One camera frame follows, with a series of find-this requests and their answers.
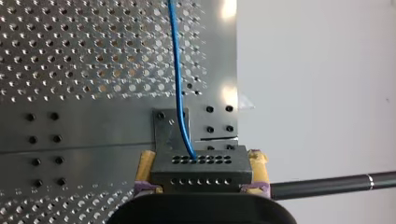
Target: silver panel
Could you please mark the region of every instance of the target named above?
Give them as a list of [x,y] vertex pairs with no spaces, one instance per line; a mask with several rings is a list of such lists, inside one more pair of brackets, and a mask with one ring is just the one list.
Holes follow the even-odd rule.
[[[32,207],[104,191],[129,197],[140,152],[153,149],[152,110],[176,104],[165,2],[0,0],[0,223],[51,222],[43,213],[54,223],[69,215],[68,223],[99,223],[91,212],[81,220],[76,204]],[[178,2],[191,139],[197,149],[237,145],[235,20],[221,16],[227,1]],[[93,210],[105,217],[122,203],[114,201]],[[30,210],[18,212],[21,203]]]

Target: black pole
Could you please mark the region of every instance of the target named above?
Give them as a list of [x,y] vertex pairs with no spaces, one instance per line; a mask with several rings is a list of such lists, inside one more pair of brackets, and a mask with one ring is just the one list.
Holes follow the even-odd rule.
[[275,183],[271,185],[271,197],[274,200],[287,200],[395,187],[396,172],[388,172]]

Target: metal block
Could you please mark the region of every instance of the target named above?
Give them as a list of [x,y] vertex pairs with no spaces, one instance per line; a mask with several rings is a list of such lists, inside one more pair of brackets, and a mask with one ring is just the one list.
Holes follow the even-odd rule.
[[[189,115],[185,110],[186,126]],[[181,139],[175,109],[153,112],[157,156],[151,169],[151,182],[166,192],[237,192],[251,183],[252,170],[243,146],[207,150],[195,147],[196,161],[188,156]]]

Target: gray metal plate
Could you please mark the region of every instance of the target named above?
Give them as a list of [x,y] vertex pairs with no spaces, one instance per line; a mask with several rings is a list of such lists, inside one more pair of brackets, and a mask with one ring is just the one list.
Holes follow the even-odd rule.
[[[2,1],[0,151],[153,142],[151,109],[175,106],[163,2]],[[223,1],[180,3],[191,137],[237,136],[235,22],[220,16]],[[206,112],[208,105],[213,113]],[[227,112],[227,105],[235,110]],[[50,112],[60,119],[50,120]],[[36,120],[27,121],[28,113]],[[227,125],[233,132],[225,130]],[[208,133],[207,126],[215,131]],[[54,134],[62,142],[54,144]],[[29,136],[36,136],[37,143],[30,144]]]
[[[94,207],[102,218],[131,194],[140,152],[153,149],[152,109],[176,105],[165,2],[0,0],[0,223],[54,222],[46,214],[54,223],[98,223],[71,196],[89,204],[121,191],[109,210]],[[226,1],[178,2],[191,139],[197,149],[236,145],[235,19],[221,17]],[[206,141],[223,138],[231,139]],[[59,207],[66,200],[72,205]],[[29,209],[18,212],[21,203]]]

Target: blue cable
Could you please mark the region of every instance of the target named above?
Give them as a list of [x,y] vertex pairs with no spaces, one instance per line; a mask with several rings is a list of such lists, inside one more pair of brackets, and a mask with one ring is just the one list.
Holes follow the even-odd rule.
[[197,156],[192,148],[189,135],[187,134],[186,124],[184,123],[183,116],[183,95],[181,94],[181,72],[180,72],[180,54],[178,52],[178,31],[177,31],[177,13],[173,0],[168,0],[169,17],[171,22],[172,43],[175,61],[175,85],[176,85],[176,107],[177,107],[177,121],[180,127],[181,137],[183,138],[184,145],[193,160]]

